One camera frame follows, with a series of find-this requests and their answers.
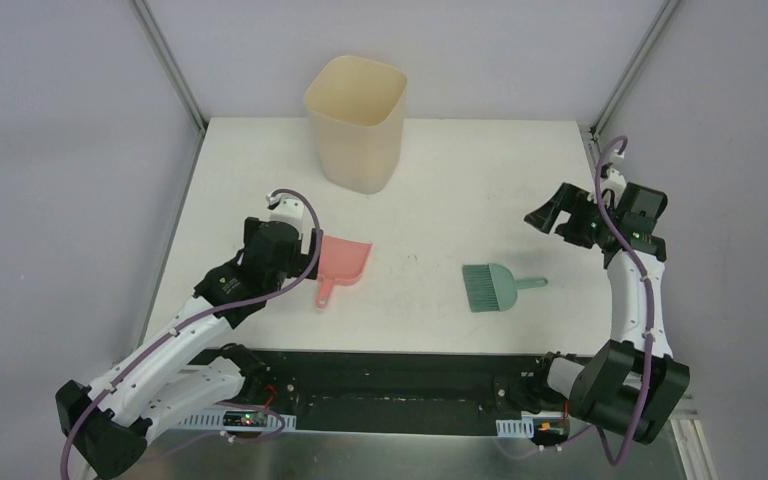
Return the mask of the green hand brush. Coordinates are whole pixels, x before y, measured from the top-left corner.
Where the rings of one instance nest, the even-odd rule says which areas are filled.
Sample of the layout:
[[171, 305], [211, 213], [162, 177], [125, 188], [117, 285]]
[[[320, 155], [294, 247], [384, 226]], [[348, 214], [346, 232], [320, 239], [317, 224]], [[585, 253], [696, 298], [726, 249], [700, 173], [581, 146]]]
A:
[[472, 313], [508, 311], [516, 305], [519, 291], [548, 285], [545, 277], [517, 279], [497, 263], [463, 265], [461, 273]]

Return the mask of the pink plastic dustpan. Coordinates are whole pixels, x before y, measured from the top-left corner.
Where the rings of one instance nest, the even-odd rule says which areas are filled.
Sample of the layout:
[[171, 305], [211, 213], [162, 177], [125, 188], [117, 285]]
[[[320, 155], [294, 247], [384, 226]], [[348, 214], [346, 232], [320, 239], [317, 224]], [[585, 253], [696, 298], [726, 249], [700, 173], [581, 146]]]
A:
[[319, 309], [328, 306], [332, 291], [337, 286], [352, 286], [364, 273], [373, 244], [326, 235], [319, 258], [317, 280], [319, 288], [315, 304]]

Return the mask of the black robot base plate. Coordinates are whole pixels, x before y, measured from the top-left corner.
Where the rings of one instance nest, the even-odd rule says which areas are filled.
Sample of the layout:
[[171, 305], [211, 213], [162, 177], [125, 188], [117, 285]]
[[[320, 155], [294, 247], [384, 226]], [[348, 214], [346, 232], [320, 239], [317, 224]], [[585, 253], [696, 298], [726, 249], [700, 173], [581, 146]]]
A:
[[246, 382], [235, 404], [295, 416], [302, 431], [494, 436], [497, 422], [567, 420], [560, 394], [538, 384], [537, 355], [278, 351], [228, 344]]

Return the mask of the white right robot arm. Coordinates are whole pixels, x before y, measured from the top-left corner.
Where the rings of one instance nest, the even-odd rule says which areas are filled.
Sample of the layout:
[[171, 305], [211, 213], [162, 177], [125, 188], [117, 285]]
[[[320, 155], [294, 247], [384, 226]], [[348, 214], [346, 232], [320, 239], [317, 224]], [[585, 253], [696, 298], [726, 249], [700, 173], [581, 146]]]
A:
[[664, 192], [630, 183], [601, 211], [588, 192], [564, 183], [525, 216], [543, 233], [599, 247], [611, 289], [609, 340], [589, 360], [546, 354], [527, 384], [536, 407], [550, 410], [566, 400], [573, 417], [618, 435], [631, 431], [641, 444], [660, 433], [690, 382], [663, 322], [666, 244], [654, 229], [667, 205]]

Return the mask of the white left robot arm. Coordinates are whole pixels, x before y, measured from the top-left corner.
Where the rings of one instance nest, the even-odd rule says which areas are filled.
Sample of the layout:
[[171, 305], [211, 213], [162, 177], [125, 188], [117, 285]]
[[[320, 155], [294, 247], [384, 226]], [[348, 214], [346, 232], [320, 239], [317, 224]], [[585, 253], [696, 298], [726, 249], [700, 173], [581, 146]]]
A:
[[158, 334], [88, 384], [69, 380], [57, 390], [65, 436], [61, 478], [69, 476], [72, 452], [98, 478], [115, 478], [188, 414], [232, 397], [248, 405], [263, 396], [261, 364], [233, 353], [215, 359], [203, 374], [171, 379], [213, 341], [317, 270], [323, 231], [310, 201], [287, 188], [267, 201], [269, 218], [245, 220], [242, 248], [205, 274]]

